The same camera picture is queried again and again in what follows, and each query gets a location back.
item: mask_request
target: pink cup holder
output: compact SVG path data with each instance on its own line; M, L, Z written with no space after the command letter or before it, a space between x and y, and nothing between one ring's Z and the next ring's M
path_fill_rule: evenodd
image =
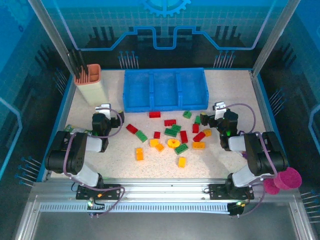
M292 167L288 167L285 171L279 172L273 181L274 185L282 190L296 189L302 184L300 174Z

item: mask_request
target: orange building block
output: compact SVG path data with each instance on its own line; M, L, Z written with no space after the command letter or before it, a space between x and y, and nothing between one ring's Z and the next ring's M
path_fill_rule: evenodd
M135 150L136 160L141 161L144 159L144 149L139 147Z
M179 157L178 167L184 168L186 164L187 164L187 159L185 157Z
M204 134L205 134L205 136L206 137L210 137L211 135L212 135L212 133L211 133L211 129L205 129L205 130L203 130L203 132L204 132Z
M194 141L192 143L192 148L193 149L205 149L206 148L206 143L203 141Z
M159 139L150 139L150 147L154 148L159 144Z
M165 149L165 147L164 147L161 143L159 143L157 146L155 146L155 148L156 148L159 152L162 152L163 149Z

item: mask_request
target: pink cup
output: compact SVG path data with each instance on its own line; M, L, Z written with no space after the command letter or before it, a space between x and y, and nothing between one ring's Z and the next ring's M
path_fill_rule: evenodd
M280 189L275 185L272 178L267 178L263 181L264 190L266 193L271 195L277 195Z
M274 185L282 190L296 189L302 184L300 174L292 167L288 167L285 171L279 172L273 181Z

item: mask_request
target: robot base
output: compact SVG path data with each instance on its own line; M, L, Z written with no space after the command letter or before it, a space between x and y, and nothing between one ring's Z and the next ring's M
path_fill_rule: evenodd
M239 200L254 199L251 187L236 187L232 181L232 173L228 175L225 184L209 184L210 200Z

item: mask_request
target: glass panel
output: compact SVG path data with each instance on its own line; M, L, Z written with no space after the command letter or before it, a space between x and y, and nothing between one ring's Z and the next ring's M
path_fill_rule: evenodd
M37 162L43 160L69 72L28 1L1 1L0 23L0 168L8 160L0 174L0 236L11 239L31 190L28 185L38 175ZM20 134L17 117L4 101L20 112Z
M302 0L261 71L290 165L320 186L320 2Z
M287 0L43 3L62 38L102 68L252 68Z

